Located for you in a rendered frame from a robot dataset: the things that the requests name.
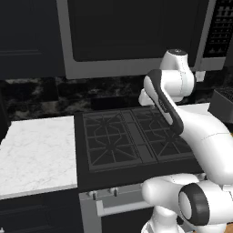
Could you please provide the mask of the dark wall cupboard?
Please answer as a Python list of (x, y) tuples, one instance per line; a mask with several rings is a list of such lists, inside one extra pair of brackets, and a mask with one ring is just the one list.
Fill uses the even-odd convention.
[(0, 0), (0, 80), (64, 73), (56, 0)]

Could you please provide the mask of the silver oven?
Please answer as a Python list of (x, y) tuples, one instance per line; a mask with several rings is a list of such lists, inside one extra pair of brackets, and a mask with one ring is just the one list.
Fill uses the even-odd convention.
[[(147, 177), (142, 173), (118, 171), (78, 179), (84, 233), (192, 233), (179, 211), (179, 190), (197, 183), (198, 175), (175, 174)], [(115, 197), (109, 189), (118, 187)], [(90, 196), (97, 191), (96, 200)], [(99, 217), (96, 202), (105, 198), (146, 201), (151, 208)]]

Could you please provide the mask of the dark base cupboard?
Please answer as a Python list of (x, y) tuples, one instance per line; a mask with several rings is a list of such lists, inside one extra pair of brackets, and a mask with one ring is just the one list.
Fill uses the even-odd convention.
[(0, 200), (0, 233), (84, 233), (77, 189)]

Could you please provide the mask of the black box appliance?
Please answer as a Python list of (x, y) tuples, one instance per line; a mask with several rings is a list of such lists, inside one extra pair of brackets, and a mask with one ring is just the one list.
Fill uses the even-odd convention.
[(220, 121), (233, 124), (233, 88), (215, 89), (208, 111)]

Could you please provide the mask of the black gas hob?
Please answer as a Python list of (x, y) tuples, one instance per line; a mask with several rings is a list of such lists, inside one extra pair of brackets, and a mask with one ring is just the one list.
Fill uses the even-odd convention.
[(81, 192), (138, 184), (151, 177), (200, 174), (190, 147), (148, 107), (76, 113), (77, 185)]

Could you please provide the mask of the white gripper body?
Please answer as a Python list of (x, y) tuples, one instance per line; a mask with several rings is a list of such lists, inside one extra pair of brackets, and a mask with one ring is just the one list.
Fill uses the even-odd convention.
[(145, 89), (142, 89), (141, 90), (141, 93), (139, 95), (139, 98), (138, 98), (138, 102), (141, 106), (151, 106), (151, 107), (155, 107), (156, 106), (156, 103), (155, 103), (155, 100), (156, 100), (156, 97), (157, 97), (157, 94), (154, 93), (150, 93), (148, 94)]

